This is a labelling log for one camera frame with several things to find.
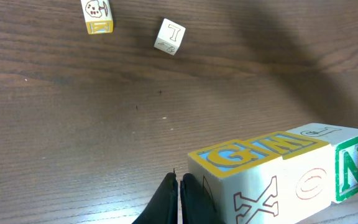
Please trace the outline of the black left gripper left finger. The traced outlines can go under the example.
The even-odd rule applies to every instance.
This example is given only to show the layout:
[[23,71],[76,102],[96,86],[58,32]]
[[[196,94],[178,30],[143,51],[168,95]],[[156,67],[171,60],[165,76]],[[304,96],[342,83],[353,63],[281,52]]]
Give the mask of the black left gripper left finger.
[[132,224],[177,224],[178,182],[176,174],[166,174],[143,212]]

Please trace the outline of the green N wooden block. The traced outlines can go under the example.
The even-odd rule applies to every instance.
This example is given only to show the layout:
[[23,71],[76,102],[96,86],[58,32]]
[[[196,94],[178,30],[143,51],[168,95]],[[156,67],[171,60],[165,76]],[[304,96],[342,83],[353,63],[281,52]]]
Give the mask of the green N wooden block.
[[329,142],[334,148],[334,198],[341,203],[358,193],[358,129],[323,123],[309,123],[289,130]]

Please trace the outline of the blue sided X wooden block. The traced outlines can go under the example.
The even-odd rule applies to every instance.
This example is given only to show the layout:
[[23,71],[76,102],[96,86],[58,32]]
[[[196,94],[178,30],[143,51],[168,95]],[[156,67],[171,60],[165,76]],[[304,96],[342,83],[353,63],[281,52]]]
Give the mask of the blue sided X wooden block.
[[279,223],[281,155],[232,140],[188,154],[188,170],[225,223]]

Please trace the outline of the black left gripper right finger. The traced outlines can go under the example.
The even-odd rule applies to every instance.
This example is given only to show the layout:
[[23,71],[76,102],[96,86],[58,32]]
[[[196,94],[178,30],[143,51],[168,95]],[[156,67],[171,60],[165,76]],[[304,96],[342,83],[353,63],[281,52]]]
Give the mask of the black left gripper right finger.
[[224,224],[201,184],[191,173],[180,182],[183,224]]

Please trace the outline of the yellow sided O wooden block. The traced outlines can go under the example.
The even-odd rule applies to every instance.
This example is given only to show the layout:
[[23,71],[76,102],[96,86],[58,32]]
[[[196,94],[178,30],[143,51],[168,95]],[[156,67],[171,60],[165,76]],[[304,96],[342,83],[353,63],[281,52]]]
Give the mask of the yellow sided O wooden block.
[[251,223],[297,223],[331,204],[333,147],[327,141],[277,131],[249,140],[275,159],[259,167],[271,181],[257,197]]

